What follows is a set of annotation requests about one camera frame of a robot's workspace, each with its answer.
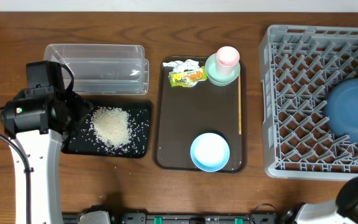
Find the light blue bowl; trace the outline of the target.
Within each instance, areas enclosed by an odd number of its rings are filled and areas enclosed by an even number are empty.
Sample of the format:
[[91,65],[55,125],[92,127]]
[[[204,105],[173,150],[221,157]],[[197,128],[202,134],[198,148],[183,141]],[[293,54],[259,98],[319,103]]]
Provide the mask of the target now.
[[194,165],[205,172],[222,170],[229,161],[230,147],[219,134],[203,133],[190,146],[190,157]]

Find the pink cup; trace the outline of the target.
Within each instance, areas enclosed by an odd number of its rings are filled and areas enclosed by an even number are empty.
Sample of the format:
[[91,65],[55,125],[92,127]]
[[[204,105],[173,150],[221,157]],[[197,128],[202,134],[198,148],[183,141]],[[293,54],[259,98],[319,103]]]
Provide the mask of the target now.
[[220,75],[230,75],[239,62],[240,55],[237,49],[231,46],[221,47],[216,52],[216,70]]

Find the dark blue bowl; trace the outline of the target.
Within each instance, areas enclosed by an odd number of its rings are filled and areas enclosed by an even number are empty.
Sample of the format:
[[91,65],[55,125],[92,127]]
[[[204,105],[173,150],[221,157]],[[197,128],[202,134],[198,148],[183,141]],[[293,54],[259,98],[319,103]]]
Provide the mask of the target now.
[[348,141],[358,142],[358,78],[335,86],[326,101],[324,115],[329,118],[330,131],[337,137],[348,135]]

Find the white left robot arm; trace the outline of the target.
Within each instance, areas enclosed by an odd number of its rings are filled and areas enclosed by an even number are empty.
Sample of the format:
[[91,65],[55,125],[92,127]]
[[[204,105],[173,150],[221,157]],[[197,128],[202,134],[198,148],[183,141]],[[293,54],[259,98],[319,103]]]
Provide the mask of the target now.
[[91,109],[74,91],[50,86],[22,90],[0,109],[0,139],[14,160],[16,223],[63,223],[60,151]]

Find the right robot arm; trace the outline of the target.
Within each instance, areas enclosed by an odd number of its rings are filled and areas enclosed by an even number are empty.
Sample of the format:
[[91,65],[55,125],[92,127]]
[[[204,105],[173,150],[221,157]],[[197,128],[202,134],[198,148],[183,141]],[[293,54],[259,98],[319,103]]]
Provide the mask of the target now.
[[278,223],[358,223],[358,177],[346,182],[335,199],[293,207]]

